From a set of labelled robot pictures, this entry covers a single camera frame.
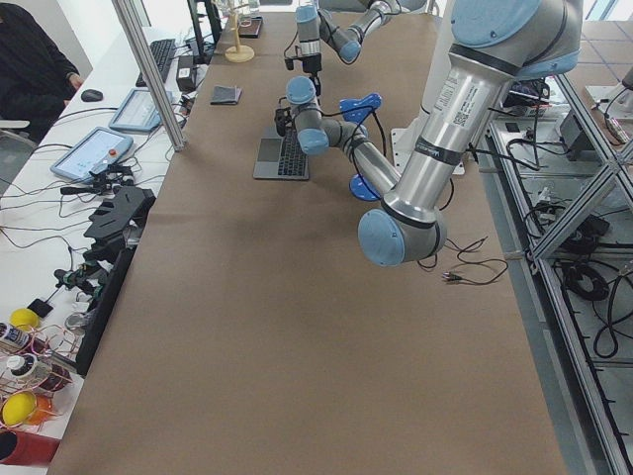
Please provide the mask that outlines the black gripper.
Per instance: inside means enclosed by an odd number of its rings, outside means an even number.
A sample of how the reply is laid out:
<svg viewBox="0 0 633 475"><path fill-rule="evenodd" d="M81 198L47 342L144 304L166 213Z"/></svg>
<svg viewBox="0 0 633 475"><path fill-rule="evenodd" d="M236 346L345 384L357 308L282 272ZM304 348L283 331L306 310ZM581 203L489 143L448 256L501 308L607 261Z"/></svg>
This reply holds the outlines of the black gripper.
<svg viewBox="0 0 633 475"><path fill-rule="evenodd" d="M312 55L307 55L307 56L295 55L295 56L286 57L285 58L286 68L288 70L293 70L295 61L299 61L301 63L303 73L307 73L309 75L310 80L316 89L316 95L320 95L321 83L318 77L318 73L322 71L321 55L312 54Z"/></svg>
<svg viewBox="0 0 633 475"><path fill-rule="evenodd" d="M277 134L282 138L290 131L293 131L296 127L292 117L291 108L277 108L274 113L274 123Z"/></svg>

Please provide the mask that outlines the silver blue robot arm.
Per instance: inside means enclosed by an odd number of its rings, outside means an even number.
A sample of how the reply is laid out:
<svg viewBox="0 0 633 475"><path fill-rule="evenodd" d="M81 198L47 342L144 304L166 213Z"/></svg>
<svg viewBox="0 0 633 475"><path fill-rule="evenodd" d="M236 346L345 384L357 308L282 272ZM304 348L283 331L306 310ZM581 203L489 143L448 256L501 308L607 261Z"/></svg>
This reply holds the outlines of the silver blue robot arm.
<svg viewBox="0 0 633 475"><path fill-rule="evenodd" d="M289 71L295 62L301 64L303 73L320 95L322 71L321 45L331 47L344 64L353 64L359 57L366 37L390 22L392 17L414 12L426 6L427 1L359 1L363 14L350 26L341 28L332 19L327 9L317 1L301 1L295 11L296 33L283 52L284 62Z"/></svg>
<svg viewBox="0 0 633 475"><path fill-rule="evenodd" d="M358 225L365 256L382 266L428 258L446 240L437 202L494 102L515 80L572 70L580 54L579 1L451 1L429 75L441 85L406 167L395 169L357 124L325 117L314 83L292 78L290 117L302 151L341 149L379 194Z"/></svg>

